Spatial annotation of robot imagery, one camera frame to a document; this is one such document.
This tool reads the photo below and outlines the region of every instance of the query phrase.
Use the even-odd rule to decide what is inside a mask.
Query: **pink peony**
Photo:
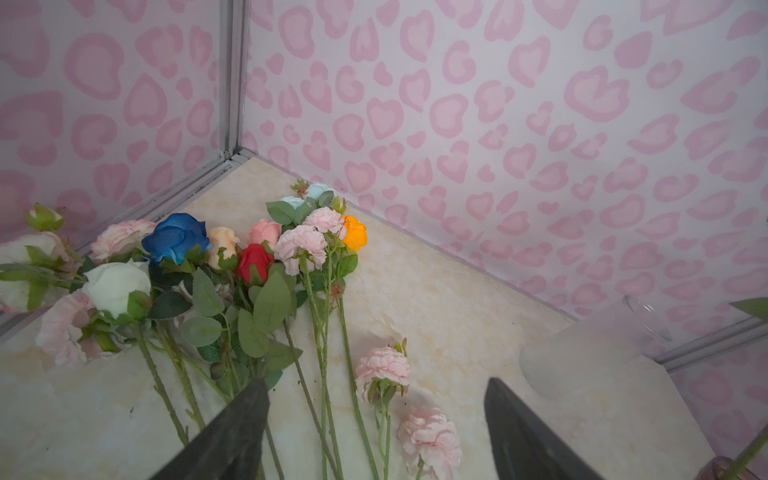
[[[443,412],[434,408],[414,410],[397,431],[402,443],[406,467],[411,475],[419,471],[419,459],[424,461],[425,475],[438,480],[453,480],[453,469],[462,460],[456,425]]]
[[[270,248],[274,250],[275,245],[277,245],[277,239],[280,238],[282,232],[283,226],[279,223],[270,222],[269,220],[261,220],[250,229],[250,233],[248,234],[248,244],[261,244],[266,240]]]
[[[390,346],[375,348],[360,359],[355,368],[357,395],[366,400],[366,390],[374,380],[389,380],[403,387],[409,385],[411,366],[405,355]]]
[[[156,226],[155,222],[149,220],[129,220],[110,225],[91,244],[94,261],[100,263],[109,257],[130,252],[138,247],[144,237],[154,232]]]
[[[299,259],[295,257],[301,253],[300,250],[306,250],[310,254],[310,261],[306,266],[311,272],[323,267],[327,246],[326,238],[315,227],[299,225],[280,236],[274,248],[275,258],[285,263],[286,273],[298,275]]]
[[[112,355],[99,348],[94,337],[82,343],[82,330],[91,321],[88,310],[94,308],[82,290],[63,296],[41,318],[35,343],[53,355],[57,366],[76,366],[90,359]]]
[[[344,227],[344,220],[339,212],[323,207],[313,211],[304,220],[304,225],[315,227],[320,233],[338,233]]]

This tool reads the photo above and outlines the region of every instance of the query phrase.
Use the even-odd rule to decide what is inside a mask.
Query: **frosted plastic cup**
[[[520,368],[539,395],[554,400],[669,341],[669,329],[654,309],[625,296],[544,342],[525,346]]]

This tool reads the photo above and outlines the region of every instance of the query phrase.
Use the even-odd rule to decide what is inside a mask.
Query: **pink patterned wall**
[[[768,339],[672,375],[718,455],[735,458],[768,423]],[[768,478],[768,451],[750,469]]]
[[[242,144],[675,345],[768,293],[762,0],[253,0]]]
[[[219,2],[0,2],[0,240],[35,201],[70,230],[218,155]]]

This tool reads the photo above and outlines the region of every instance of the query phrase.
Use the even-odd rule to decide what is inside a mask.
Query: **beige marble surface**
[[[292,178],[257,159],[184,211],[228,226],[241,239],[266,216],[264,202],[289,194]],[[502,378],[606,479],[690,480],[713,453],[664,369],[639,358],[558,402],[539,397],[518,366],[521,346],[570,320],[362,212],[369,245],[345,294],[353,356],[408,337],[410,393],[397,415],[427,402],[456,423],[464,456],[456,478],[496,478],[482,400]],[[0,346],[0,480],[143,479],[180,448],[137,349],[79,369],[56,369],[34,347],[37,322]],[[293,326],[310,391],[319,371],[306,307]],[[331,324],[329,382],[345,478],[370,477],[353,418],[338,323]],[[158,356],[164,378],[170,363]],[[288,479],[319,478],[319,443],[291,367],[271,393],[270,424]],[[207,419],[222,407],[195,382]],[[183,405],[180,386],[170,387]],[[364,412],[369,432],[373,416]],[[390,478],[409,478],[393,442]],[[267,478],[276,478],[264,457]]]

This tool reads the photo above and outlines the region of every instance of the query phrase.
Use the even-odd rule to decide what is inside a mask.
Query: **orange flower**
[[[344,228],[346,229],[346,236],[342,241],[349,248],[359,252],[361,248],[368,244],[366,226],[360,223],[355,217],[346,215],[344,217]]]

